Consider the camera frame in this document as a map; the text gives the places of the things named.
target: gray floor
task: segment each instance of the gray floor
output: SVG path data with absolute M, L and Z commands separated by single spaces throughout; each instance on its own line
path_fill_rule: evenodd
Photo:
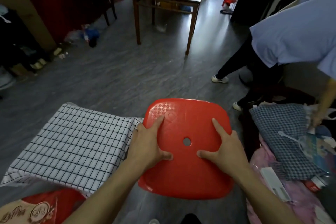
M 118 116 L 143 117 L 150 103 L 160 98 L 191 98 L 221 105 L 233 129 L 241 132 L 238 112 L 232 103 L 247 92 L 237 73 L 227 85 L 210 78 L 239 48 L 246 29 L 233 28 L 229 16 L 219 13 L 222 0 L 204 0 L 197 19 L 191 50 L 185 50 L 190 15 L 157 12 L 157 22 L 167 24 L 166 33 L 151 25 L 150 11 L 141 9 L 141 41 L 135 38 L 132 0 L 115 5 L 111 26 L 104 29 L 96 48 L 86 44 L 56 59 L 39 76 L 1 92 L 0 174 L 26 147 L 61 104 L 79 106 Z M 15 199 L 50 189 L 46 184 L 29 188 L 0 188 L 0 206 Z M 135 186 L 116 223 L 179 223 L 195 213 L 202 223 L 246 223 L 243 194 L 238 187 L 223 199 L 187 201 L 166 198 Z

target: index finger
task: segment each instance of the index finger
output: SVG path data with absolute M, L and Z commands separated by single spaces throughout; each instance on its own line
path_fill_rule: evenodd
M 153 125 L 150 127 L 151 129 L 154 129 L 155 131 L 157 131 L 159 129 L 159 127 L 161 126 L 163 120 L 164 120 L 165 116 L 161 115 L 159 116 L 153 123 Z
M 225 129 L 218 123 L 218 121 L 215 118 L 212 118 L 212 123 L 221 138 L 229 136 L 228 133 L 225 131 Z

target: red package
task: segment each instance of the red package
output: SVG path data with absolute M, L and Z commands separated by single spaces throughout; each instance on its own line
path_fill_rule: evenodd
M 61 224 L 84 201 L 85 197 L 73 189 L 25 197 L 0 208 L 0 223 Z

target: stool hole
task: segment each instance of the stool hole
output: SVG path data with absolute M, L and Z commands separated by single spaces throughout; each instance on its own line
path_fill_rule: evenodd
M 190 145 L 191 145 L 191 141 L 190 141 L 190 139 L 189 139 L 188 137 L 184 138 L 184 139 L 183 139 L 183 144 L 184 144 L 185 146 L 190 146 Z

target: stool seat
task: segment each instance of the stool seat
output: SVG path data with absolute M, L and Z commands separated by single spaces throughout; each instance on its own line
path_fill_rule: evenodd
M 231 134 L 229 117 L 219 105 L 192 99 L 159 99 L 145 115 L 144 126 L 164 114 L 157 143 L 174 155 L 147 170 L 138 184 L 156 194 L 185 199 L 212 199 L 227 195 L 233 188 L 231 177 L 210 161 L 199 158 L 198 150 L 217 151 L 221 137 L 211 119 L 215 118 Z

